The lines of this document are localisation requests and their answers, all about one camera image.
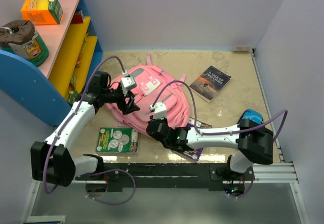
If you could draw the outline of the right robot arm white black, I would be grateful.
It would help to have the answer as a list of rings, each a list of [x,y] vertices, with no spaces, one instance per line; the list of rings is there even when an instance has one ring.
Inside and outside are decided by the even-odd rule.
[[[273,131],[249,119],[225,128],[207,129],[171,128],[166,119],[153,119],[146,133],[165,148],[179,153],[200,148],[237,149],[225,168],[231,180],[237,180],[253,164],[273,163]]]

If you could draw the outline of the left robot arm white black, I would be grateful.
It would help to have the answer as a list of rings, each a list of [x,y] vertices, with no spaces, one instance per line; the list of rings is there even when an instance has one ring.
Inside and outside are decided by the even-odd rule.
[[[106,72],[94,73],[58,128],[43,142],[33,143],[30,156],[34,180],[67,187],[76,177],[84,174],[94,180],[104,176],[101,157],[84,154],[80,158],[72,158],[69,150],[84,126],[104,104],[117,104],[124,115],[139,110],[131,91],[137,86],[134,78],[124,73],[116,88],[109,88],[109,78]]]

